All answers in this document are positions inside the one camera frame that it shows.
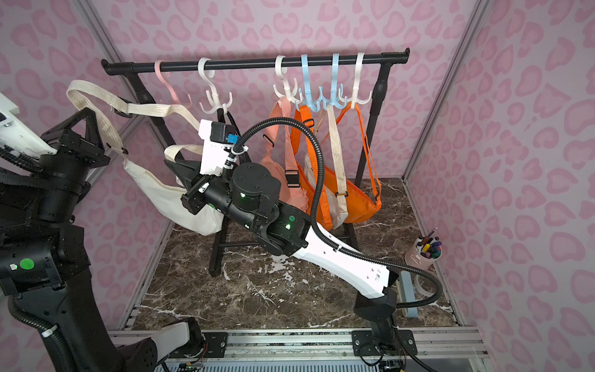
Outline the cream white sling bag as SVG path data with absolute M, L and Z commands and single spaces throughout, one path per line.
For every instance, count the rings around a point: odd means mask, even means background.
M 182 205 L 181 196 L 185 193 L 183 188 L 164 184 L 150 171 L 133 163 L 128 157 L 118 131 L 89 98 L 92 96 L 105 102 L 116 111 L 133 116 L 165 118 L 172 114 L 178 114 L 195 129 L 198 129 L 199 121 L 187 108 L 178 104 L 128 103 L 100 86 L 83 80 L 73 80 L 68 87 L 67 96 L 76 109 L 91 109 L 96 114 L 103 142 L 121 156 L 124 170 L 163 216 L 179 226 L 203 236 L 212 235 L 221 230 L 223 225 L 221 212 L 211 206 L 205 206 L 195 215 L 190 213 Z

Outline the black sling bag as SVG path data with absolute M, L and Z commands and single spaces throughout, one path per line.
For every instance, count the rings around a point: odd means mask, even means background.
M 238 164 L 229 156 L 242 133 L 231 113 L 218 110 L 216 121 L 197 123 L 201 144 L 178 144 L 164 151 L 164 164 L 175 176 L 175 189 L 183 193 L 204 176 L 231 181 Z

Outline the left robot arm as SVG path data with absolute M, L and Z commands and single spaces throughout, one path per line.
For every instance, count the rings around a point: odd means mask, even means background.
M 96 305 L 85 231 L 74 209 L 91 169 L 110 159 L 98 115 L 81 108 L 42 135 L 1 99 L 1 288 L 11 316 L 34 328 L 58 371 L 152 371 L 169 357 L 202 357 L 207 343 L 193 318 L 116 346 Z

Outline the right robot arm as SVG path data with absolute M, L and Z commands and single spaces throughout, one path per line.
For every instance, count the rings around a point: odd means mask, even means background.
M 356 289 L 354 312 L 370 322 L 378 350 L 408 351 L 410 344 L 394 323 L 400 306 L 392 289 L 398 268 L 364 257 L 314 224 L 306 212 L 282 202 L 280 181 L 260 164 L 241 164 L 219 176 L 200 174 L 198 161 L 165 164 L 184 186 L 181 203 L 188 212 L 215 209 L 250 231 L 270 254 L 305 260 L 340 277 Z

